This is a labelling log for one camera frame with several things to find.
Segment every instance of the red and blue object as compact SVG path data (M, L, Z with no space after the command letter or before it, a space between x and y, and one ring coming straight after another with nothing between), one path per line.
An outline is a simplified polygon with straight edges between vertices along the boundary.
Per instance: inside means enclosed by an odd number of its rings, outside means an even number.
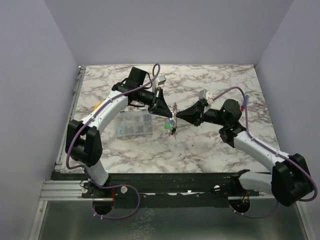
M248 104L248 100L249 100L249 95L245 95L244 101L242 102L242 105L241 105L241 112L245 110L245 103Z

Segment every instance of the marble tabletop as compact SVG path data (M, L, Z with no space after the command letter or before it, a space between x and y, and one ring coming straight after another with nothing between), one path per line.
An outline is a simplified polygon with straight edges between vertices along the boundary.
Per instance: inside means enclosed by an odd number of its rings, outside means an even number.
M134 65L152 72L153 65ZM86 68L76 105L74 118L81 120L110 93L117 82L125 79L133 65L100 65ZM167 81L163 86L164 99L171 108L176 102L184 110L198 100L199 91L207 89L213 96L233 86L241 87L249 95L249 129L256 137L278 148L276 134L268 113L253 65L161 65L160 75ZM243 99L238 90L232 90L211 106L220 109L226 99ZM125 111L139 111L127 107ZM244 114L240 122L244 125ZM203 123L193 126L178 119L176 139L168 136L164 125L166 118L152 116L153 135L117 138L113 121L101 135L103 153L101 161L110 173L219 173L250 169L267 170L244 152L224 143L218 125ZM66 168L66 155L62 155L62 173L79 173L77 168Z

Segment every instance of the gray floor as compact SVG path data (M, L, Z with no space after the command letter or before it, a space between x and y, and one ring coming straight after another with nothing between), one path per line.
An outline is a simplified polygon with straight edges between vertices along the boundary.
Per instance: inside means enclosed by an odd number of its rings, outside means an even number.
M251 214L262 215L274 199L251 200ZM269 218L249 219L229 208L141 208L124 220L93 217L89 201L49 202L41 240L304 240L296 205ZM114 215L130 209L115 209Z

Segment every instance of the green object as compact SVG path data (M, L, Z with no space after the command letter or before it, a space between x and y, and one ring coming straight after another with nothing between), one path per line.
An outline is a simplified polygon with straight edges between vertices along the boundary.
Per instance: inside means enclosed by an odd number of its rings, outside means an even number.
M166 125L164 125L164 129L169 129L171 127L171 123L167 123Z

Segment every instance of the metal frame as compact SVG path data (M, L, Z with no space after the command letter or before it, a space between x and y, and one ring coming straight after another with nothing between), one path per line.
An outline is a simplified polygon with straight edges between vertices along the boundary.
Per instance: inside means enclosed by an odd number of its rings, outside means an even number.
M84 75L86 71L85 66L79 66L79 74L76 79L76 83L74 86L74 91L73 91L73 99L71 103L71 108L69 111L69 120L71 120L75 114L77 102L80 96L80 89L83 84L84 80ZM61 142L59 152L57 155L54 171L59 172L62 167L62 161L61 161L61 156L63 153L63 148L65 146L66 142L66 135L67 135L67 127L68 127L68 122L66 123L64 134L63 134L63 140ZM39 198L39 203L38 207L36 210L36 214L34 217L33 225L31 228L31 232L29 235L29 240L37 240L39 239L42 224L44 221L46 209L47 209L47 204L48 201L112 201L112 198L87 198L84 199L81 197L82 195L82 187L80 186L79 180L49 180L49 181L44 181L42 190L40 193L40 198ZM239 199L242 197L237 197L237 196L232 196L229 197L229 200L234 200L234 199ZM265 193L260 193L260 196L251 196L251 199L272 199L274 196L270 194L265 194ZM311 221L309 219L309 214L307 211L306 204L304 202L297 202L297 209L299 212L299 215L301 217L301 221L306 233L306 236L309 240L316 240L316 235L314 233L313 227L311 225Z

